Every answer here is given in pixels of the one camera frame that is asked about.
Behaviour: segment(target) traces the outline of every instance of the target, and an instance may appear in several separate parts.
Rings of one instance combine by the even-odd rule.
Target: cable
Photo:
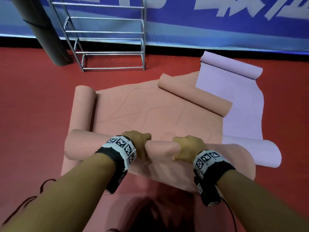
[[[228,205],[228,203],[225,201],[225,199],[223,199],[222,197],[220,197],[220,198],[224,201],[224,203],[225,203],[225,204],[227,205],[227,207],[229,208],[230,213],[231,213],[232,218],[233,218],[233,223],[234,223],[235,232],[237,232],[236,221],[235,221],[235,218],[234,218],[234,214],[233,214],[233,212],[232,212],[232,209],[230,208],[230,206]]]
[[[44,181],[40,187],[40,194],[44,191],[44,185],[48,182],[48,181],[56,181],[56,179],[48,179],[46,181]],[[8,223],[8,221],[20,210],[20,208],[23,206],[23,208],[27,207],[27,205],[32,202],[33,200],[35,200],[38,196],[31,196],[27,199],[24,200],[24,202],[21,203],[21,205],[19,205],[17,207],[17,209],[2,223],[2,226],[4,226],[6,223]]]

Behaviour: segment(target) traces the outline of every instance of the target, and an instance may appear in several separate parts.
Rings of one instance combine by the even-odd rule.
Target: floor
[[[263,136],[282,154],[276,169],[257,166],[256,182],[309,217],[309,63],[240,60],[264,68],[257,80]],[[83,73],[76,63],[57,67],[42,49],[26,48],[0,48],[0,65],[0,222],[44,180],[59,177],[77,85],[100,90],[200,68],[199,58],[147,55],[146,71]]]

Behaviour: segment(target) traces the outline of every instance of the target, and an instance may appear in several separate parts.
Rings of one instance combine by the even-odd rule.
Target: lavender paper sheet
[[[263,69],[205,51],[196,87],[233,102],[223,118],[223,144],[239,144],[257,165],[276,168],[281,163],[278,147],[263,140],[264,97],[256,84]]]

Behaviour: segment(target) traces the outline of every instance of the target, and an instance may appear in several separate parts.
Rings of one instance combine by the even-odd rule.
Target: black baseboard
[[[62,40],[66,49],[70,49],[68,43]],[[82,46],[87,51],[139,51],[140,45],[102,43],[83,41]],[[42,48],[35,38],[20,37],[0,37],[0,47],[10,48]],[[241,51],[241,50],[207,50],[229,58],[250,58],[250,59],[268,59],[268,60],[288,60],[288,61],[305,61],[309,62],[309,55],[289,54],[274,52],[258,51]],[[146,54],[173,55],[173,56],[191,56],[201,57],[203,49],[164,47],[164,46],[147,46]]]

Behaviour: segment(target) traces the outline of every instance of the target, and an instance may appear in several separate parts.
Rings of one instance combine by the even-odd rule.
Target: black pole
[[[72,58],[64,48],[51,20],[40,0],[11,0],[23,20],[32,29],[35,37],[57,66],[72,63]]]

